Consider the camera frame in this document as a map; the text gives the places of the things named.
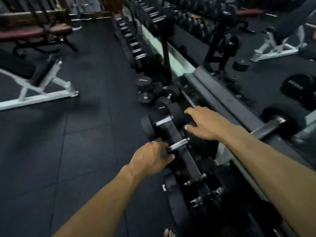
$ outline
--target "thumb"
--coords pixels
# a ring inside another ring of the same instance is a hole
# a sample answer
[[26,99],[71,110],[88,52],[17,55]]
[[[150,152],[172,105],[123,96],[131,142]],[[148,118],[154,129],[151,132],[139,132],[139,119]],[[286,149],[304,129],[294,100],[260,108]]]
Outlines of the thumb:
[[168,157],[165,159],[166,160],[166,165],[170,164],[174,159],[175,159],[175,155],[174,154],[168,155]]
[[185,129],[186,131],[191,132],[191,133],[194,134],[194,135],[196,135],[196,133],[198,132],[198,127],[194,127],[194,126],[192,126],[192,125],[186,125],[186,126],[184,127],[184,129]]

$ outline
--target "hand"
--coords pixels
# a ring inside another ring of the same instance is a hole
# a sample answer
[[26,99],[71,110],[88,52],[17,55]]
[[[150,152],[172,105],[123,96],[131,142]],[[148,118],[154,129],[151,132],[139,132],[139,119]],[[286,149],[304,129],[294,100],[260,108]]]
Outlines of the hand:
[[207,107],[189,107],[184,113],[191,115],[197,125],[197,127],[186,125],[184,127],[185,130],[204,140],[224,142],[225,137],[237,127],[223,116],[215,111],[211,111]]
[[132,170],[141,178],[162,171],[175,158],[174,155],[168,155],[165,159],[161,158],[161,150],[166,147],[168,144],[165,142],[151,142],[140,147],[130,161]]
[[120,13],[123,8],[124,0],[102,0],[104,9],[111,15]]

